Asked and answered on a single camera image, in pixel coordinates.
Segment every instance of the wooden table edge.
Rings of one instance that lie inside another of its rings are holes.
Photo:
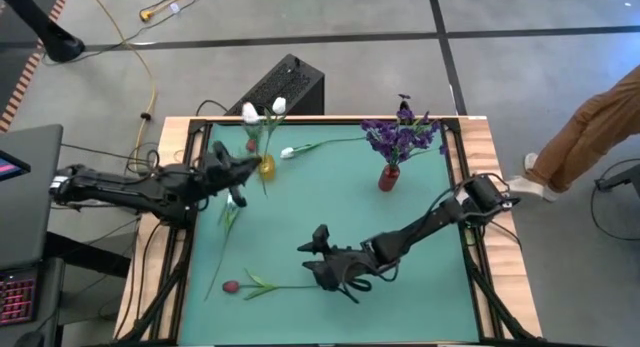
[[[494,172],[500,174],[500,167],[491,137],[491,131],[487,117],[485,116],[430,116],[431,118],[455,118],[460,121],[461,133],[463,137],[463,144],[465,146],[465,152],[467,156],[467,162],[471,172]],[[288,121],[349,121],[349,120],[361,120],[361,119],[394,119],[395,116],[389,115],[325,115],[325,116],[288,116]],[[181,162],[182,155],[179,152],[184,151],[184,147],[187,142],[188,128],[191,121],[216,121],[216,122],[240,122],[242,118],[239,116],[199,116],[199,117],[167,117],[165,119],[160,142],[158,145],[158,153],[160,154],[160,160],[162,164]],[[449,136],[448,145],[452,152],[452,164],[454,167],[454,174],[456,174],[456,180],[460,180],[460,166],[457,163],[457,158],[453,158],[453,155],[457,153],[455,150],[455,144],[451,143],[451,136]],[[474,155],[479,155],[483,162],[479,168],[474,169],[476,164],[474,163]],[[513,218],[511,214],[503,214],[499,217],[500,224],[511,232],[516,233]],[[142,291],[142,299],[138,300],[138,294],[140,291],[140,274],[142,269],[142,251],[149,239],[151,231],[155,227],[157,219],[146,214],[142,217],[139,237],[136,243],[138,253],[132,263],[135,263],[135,286],[133,288],[133,299],[131,301],[129,315],[124,322],[122,332],[120,336],[126,334],[133,326],[135,311],[140,303],[141,313],[144,312],[148,304],[155,297],[160,278],[160,270],[163,264],[166,242],[169,234],[167,227],[160,227],[155,233],[153,241],[149,248],[148,256],[145,261],[145,281],[144,289]],[[494,288],[498,295],[503,299],[505,305],[513,313],[513,315],[520,321],[520,323],[529,332],[534,335],[540,335],[540,325],[533,304],[533,297],[531,295],[531,289],[527,278],[526,270],[524,268],[524,261],[522,254],[514,245],[513,241],[507,236],[497,233],[493,230],[488,230],[485,237],[485,244],[487,249],[487,255],[489,259],[489,265],[492,272],[492,278],[494,280]],[[173,256],[173,263],[177,260],[180,251],[182,250],[182,243],[179,242],[176,246],[176,251]],[[507,257],[509,267],[505,268],[505,257]],[[118,313],[118,319],[116,328],[122,323],[125,311],[129,304],[129,294],[131,290],[131,275],[132,269],[129,269],[129,275],[127,276],[127,282],[125,284],[125,290]],[[481,319],[483,330],[487,337],[492,336],[491,324],[488,315],[488,308],[486,305],[486,299],[480,296],[477,291],[478,304],[481,312]],[[170,317],[173,313],[173,299],[175,295],[174,291],[171,293],[162,313],[162,324],[160,329],[160,338],[166,338],[169,334]]]

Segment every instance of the green tabletop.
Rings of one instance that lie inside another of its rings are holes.
[[[196,227],[181,345],[478,340],[460,234],[453,225],[415,245],[395,282],[368,277],[371,292],[352,291],[360,304],[320,288],[276,290],[248,301],[244,297],[252,290],[222,291],[228,280],[250,284],[245,268],[275,285],[313,285],[312,273],[301,263],[321,256],[296,248],[309,242],[320,224],[328,225],[331,244],[359,247],[414,221],[449,187],[445,157],[437,151],[439,135],[434,151],[401,165],[400,179],[387,193],[377,186],[385,161],[365,140],[327,144],[292,160],[279,157],[285,147],[360,136],[358,125],[280,126],[269,147],[277,172],[267,182],[268,196],[259,176],[252,176],[241,189],[248,206],[224,249],[218,220],[227,196],[211,199]],[[246,153],[247,135],[240,126],[214,125],[209,144],[213,140],[224,142],[231,154]]]

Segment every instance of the tan pants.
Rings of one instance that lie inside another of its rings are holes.
[[[611,90],[593,96],[542,149],[525,177],[564,192],[609,150],[640,133],[640,66]]]

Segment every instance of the purple flower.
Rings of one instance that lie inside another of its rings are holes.
[[[408,121],[408,122],[411,122],[413,121],[414,118],[416,118],[416,116],[413,114],[413,112],[411,112],[409,107],[399,109],[398,112],[396,113],[396,116],[398,116],[398,118],[400,118],[401,121]]]
[[[440,121],[433,121],[431,124],[431,133],[436,133],[440,130]]]
[[[429,123],[429,111],[427,111],[427,113],[425,113],[424,116],[422,116],[422,118],[420,119],[421,125],[426,125],[427,123]]]
[[[415,115],[406,101],[402,101],[396,116],[399,121],[362,121],[360,127],[366,131],[371,149],[380,153],[387,163],[397,165],[411,157],[414,148],[428,149],[433,143],[434,133],[440,128],[437,122],[429,124],[427,112],[420,122],[413,124]]]
[[[375,128],[376,127],[375,122],[376,121],[372,121],[372,120],[364,120],[362,121],[362,123],[360,123],[360,127],[366,131],[371,128]]]

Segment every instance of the small vase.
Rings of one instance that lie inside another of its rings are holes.
[[[393,186],[396,185],[398,177],[400,177],[400,168],[398,165],[386,165],[380,174],[378,187],[381,191],[389,192],[393,189]]]
[[[253,138],[250,138],[250,139],[247,141],[247,144],[246,144],[246,146],[245,146],[245,147],[247,148],[247,151],[249,151],[249,152],[255,152],[255,151],[256,151],[256,147],[257,147],[256,140],[255,140],[255,139],[253,139]]]
[[[260,176],[265,181],[271,181],[276,177],[276,162],[272,155],[267,154],[262,158],[262,162],[258,167],[258,173],[260,173]]]

